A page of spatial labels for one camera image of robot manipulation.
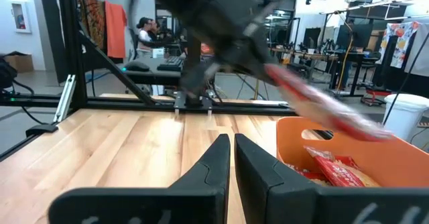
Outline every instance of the white bin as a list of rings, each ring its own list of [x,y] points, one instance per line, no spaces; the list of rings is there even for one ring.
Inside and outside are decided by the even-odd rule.
[[[396,94],[393,94],[384,98],[386,111],[383,122],[395,96]],[[427,108],[429,108],[429,99],[410,94],[400,94],[384,128],[391,131],[396,137],[408,142]]]

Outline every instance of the chip bag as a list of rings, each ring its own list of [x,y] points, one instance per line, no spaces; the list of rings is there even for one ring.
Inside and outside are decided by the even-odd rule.
[[[291,168],[292,170],[295,170],[298,174],[301,174],[302,176],[306,177],[307,179],[311,180],[316,184],[320,184],[323,186],[332,186],[332,184],[329,182],[326,176],[322,173],[309,172],[308,170],[300,169],[291,164],[285,164],[285,165]]]
[[[333,186],[379,186],[376,181],[359,169],[352,157],[334,156],[331,152],[319,151],[308,146],[304,146],[304,148],[314,158],[320,170]]]

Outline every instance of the orange basket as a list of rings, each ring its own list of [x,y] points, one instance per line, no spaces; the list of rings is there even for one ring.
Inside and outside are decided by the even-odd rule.
[[[277,159],[310,171],[316,163],[303,146],[351,156],[362,171],[383,187],[428,187],[429,155],[397,137],[386,142],[362,142],[341,133],[330,140],[304,139],[305,130],[329,130],[303,117],[277,122]]]

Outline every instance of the orange cloth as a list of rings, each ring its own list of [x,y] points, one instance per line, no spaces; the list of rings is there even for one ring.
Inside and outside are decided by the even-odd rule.
[[[107,56],[125,58],[127,18],[122,5],[106,1]]]

